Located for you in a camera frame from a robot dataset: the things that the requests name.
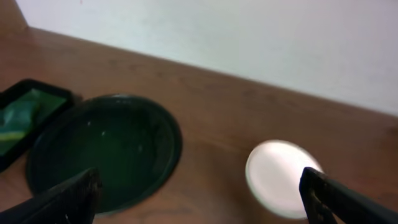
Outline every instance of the wooden table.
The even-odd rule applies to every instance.
[[[306,148],[330,177],[398,210],[395,117],[37,29],[0,39],[0,90],[23,78],[84,98],[145,96],[181,125],[182,158],[169,181],[95,223],[306,223],[271,214],[246,185],[246,159],[267,139]],[[25,160],[0,174],[0,210],[31,197]]]

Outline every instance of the dark green dish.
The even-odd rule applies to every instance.
[[[107,213],[153,194],[181,149],[178,125],[163,107],[135,96],[103,96],[67,111],[46,129],[30,153],[27,179],[39,194],[97,167],[103,181],[97,213]]]

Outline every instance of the green object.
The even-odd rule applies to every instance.
[[[66,102],[65,98],[31,89],[7,105],[0,113],[0,118],[2,118],[0,119],[0,155],[5,155],[32,128],[44,121],[64,102]],[[39,108],[34,109],[33,105],[38,105]]]
[[[0,141],[18,140],[34,126],[34,116],[39,104],[34,101],[16,101],[2,112],[3,125],[0,126]]]
[[[96,167],[103,182],[97,212],[112,212],[153,194],[181,148],[178,125],[161,106],[132,96],[95,98],[46,129],[30,153],[27,179],[39,194]]]

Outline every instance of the white disc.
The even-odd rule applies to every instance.
[[[270,211],[303,219],[307,215],[299,184],[304,167],[322,172],[318,162],[301,147],[287,141],[266,141],[250,153],[246,180],[254,196]]]

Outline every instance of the white wall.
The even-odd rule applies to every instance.
[[[398,115],[396,0],[17,0],[32,27]]]

